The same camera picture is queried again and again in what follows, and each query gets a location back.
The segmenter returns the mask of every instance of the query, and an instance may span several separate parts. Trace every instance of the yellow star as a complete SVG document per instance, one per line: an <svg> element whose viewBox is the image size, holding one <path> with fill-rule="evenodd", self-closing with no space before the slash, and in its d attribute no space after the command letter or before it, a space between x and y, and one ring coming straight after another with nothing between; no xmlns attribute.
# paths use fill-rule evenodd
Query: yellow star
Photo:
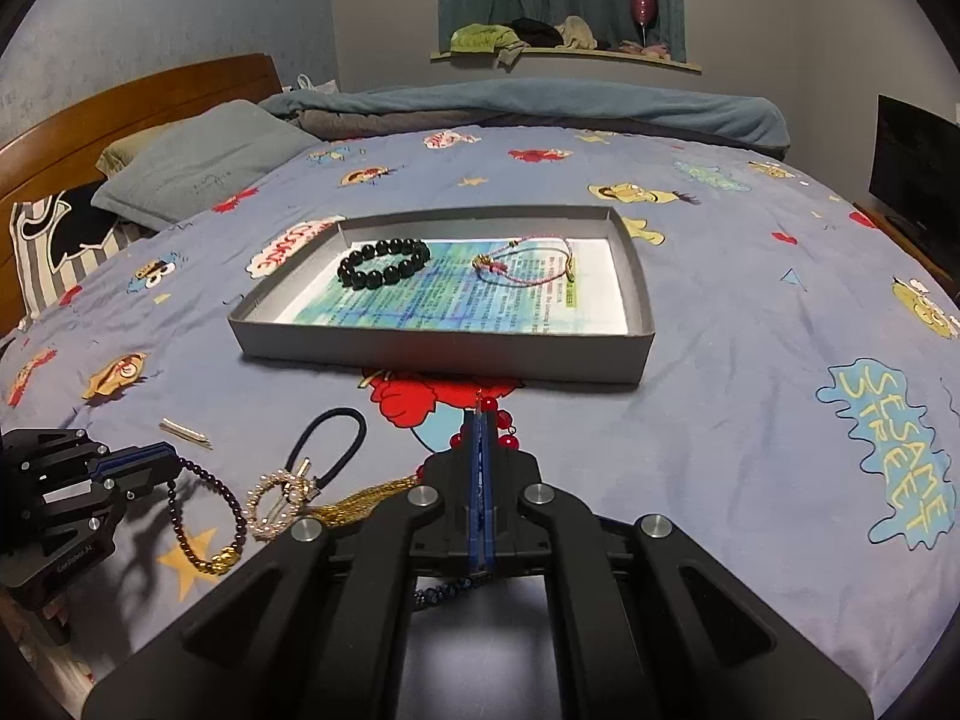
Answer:
<svg viewBox="0 0 960 720"><path fill-rule="evenodd" d="M645 220L645 218L626 218L623 220L623 223L627 225L627 231L630 233L631 238L642 238L647 242L651 242L655 247L658 247L666 241L664 234L656 232L656 230L647 229L647 220Z"/></svg>
<svg viewBox="0 0 960 720"><path fill-rule="evenodd" d="M195 536L195 538L190 538L190 533L186 534L186 541L190 545L190 549L193 550L193 554L199 557L201 560L206 560L206 549L210 546L210 539L213 538L214 533L217 532L216 528L210 528L208 531L203 531L200 536ZM179 583L181 584L181 597L179 600L182 601L186 598L187 592L193 586L194 581L198 579L206 579L207 581L217 581L215 576L210 574L202 574L200 571L196 570L192 565L190 565L189 560L186 559L184 551L181 550L179 544L174 544L174 548L171 549L166 555L161 555L157 558L157 562L161 562L164 565L169 565L176 571L176 574L179 575Z"/></svg>

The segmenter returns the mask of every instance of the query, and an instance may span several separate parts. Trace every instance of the pillow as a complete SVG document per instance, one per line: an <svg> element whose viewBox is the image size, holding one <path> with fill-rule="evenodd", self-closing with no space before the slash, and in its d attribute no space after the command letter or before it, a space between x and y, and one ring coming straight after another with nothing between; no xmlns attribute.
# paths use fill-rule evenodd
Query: pillow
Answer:
<svg viewBox="0 0 960 720"><path fill-rule="evenodd" d="M232 100L163 132L97 190L93 205L160 231L247 189L317 143L259 106Z"/></svg>
<svg viewBox="0 0 960 720"><path fill-rule="evenodd" d="M143 236L135 224L91 207L90 199L103 183L13 204L13 256L31 319L75 292L85 276Z"/></svg>
<svg viewBox="0 0 960 720"><path fill-rule="evenodd" d="M120 170L130 165L130 162L133 162L133 157L136 157L138 153L160 137L162 132L170 129L174 124L177 124L177 122L157 124L156 127L141 129L140 132L134 132L133 135L113 141L100 154L97 160L97 170L107 178L114 177Z"/></svg>

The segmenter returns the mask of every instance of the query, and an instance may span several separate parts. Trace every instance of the pink bracelet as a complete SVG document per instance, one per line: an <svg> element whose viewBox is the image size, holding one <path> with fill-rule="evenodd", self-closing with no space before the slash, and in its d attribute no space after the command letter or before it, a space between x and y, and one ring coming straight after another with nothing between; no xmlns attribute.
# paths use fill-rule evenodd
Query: pink bracelet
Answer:
<svg viewBox="0 0 960 720"><path fill-rule="evenodd" d="M566 262L563 263L563 270L558 272L558 274L545 276L544 278L540 279L517 278L517 276L511 276L508 273L509 269L506 263L496 259L497 255L501 255L512 248L518 247L520 244L522 244L522 242L534 241L542 238L556 238L558 241L563 241L563 245L566 247ZM566 276L566 280L571 283L573 282L573 247L570 245L570 241L560 237L559 235L527 235L523 238L515 238L514 240L507 241L506 245L503 245L497 250L491 251L489 254L477 254L470 264L473 266L474 271L477 271L478 276L486 269L486 271L489 271L492 274L501 275L507 279L507 281L520 284L522 287L539 287L541 284L549 284L551 281L556 281L562 276Z"/></svg>

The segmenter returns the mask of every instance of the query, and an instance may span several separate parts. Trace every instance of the blue blanket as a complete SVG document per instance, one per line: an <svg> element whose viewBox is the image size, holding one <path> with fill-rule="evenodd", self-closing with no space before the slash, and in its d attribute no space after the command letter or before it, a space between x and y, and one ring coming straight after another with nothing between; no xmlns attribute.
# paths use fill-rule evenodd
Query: blue blanket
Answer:
<svg viewBox="0 0 960 720"><path fill-rule="evenodd" d="M354 406L370 432L326 503L412 473L481 389L511 413L546 480L605 517L671 517L882 712L960 599L949 467L960 312L853 207L749 151L555 127L459 132L481 140L324 145L112 257L69 305L13 333L0 360L4 429L83 428L113 448L171 440L243 497L311 418ZM289 250L274 242L290 228L515 202L613 204L628 221L656 322L635 391L243 359L227 313ZM136 384L82 399L91 376L137 353ZM165 416L213 450L160 432ZM322 472L351 439L334 421L304 454ZM222 501L180 487L196 548L229 543ZM179 555L160 490L131 507L116 541L70 597L97 674L215 586ZM244 560L254 552L248 543ZM400 717L559 716L547 625L538 580L416 615Z"/></svg>
<svg viewBox="0 0 960 720"><path fill-rule="evenodd" d="M784 114L770 100L610 81L493 79L356 95L324 95L304 89L273 95L261 105L281 117L310 109L356 114L479 109L573 119L639 119L755 148L786 153L790 146Z"/></svg>

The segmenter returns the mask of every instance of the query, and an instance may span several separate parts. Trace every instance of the white wall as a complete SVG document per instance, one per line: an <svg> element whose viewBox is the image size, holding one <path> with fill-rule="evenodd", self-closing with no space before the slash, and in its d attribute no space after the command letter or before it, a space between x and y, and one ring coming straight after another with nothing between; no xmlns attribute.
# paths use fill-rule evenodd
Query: white wall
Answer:
<svg viewBox="0 0 960 720"><path fill-rule="evenodd" d="M282 83L331 79L330 0L37 0L0 56L0 145L104 89L255 52Z"/></svg>
<svg viewBox="0 0 960 720"><path fill-rule="evenodd" d="M800 117L789 162L847 199L868 194L877 95L955 121L960 71L915 0L805 0Z"/></svg>
<svg viewBox="0 0 960 720"><path fill-rule="evenodd" d="M635 62L522 56L513 76L615 80L720 94L760 95L787 119L797 107L799 0L685 0L693 74ZM477 62L432 63L437 0L333 0L340 81L355 92L394 84L430 85L503 76Z"/></svg>

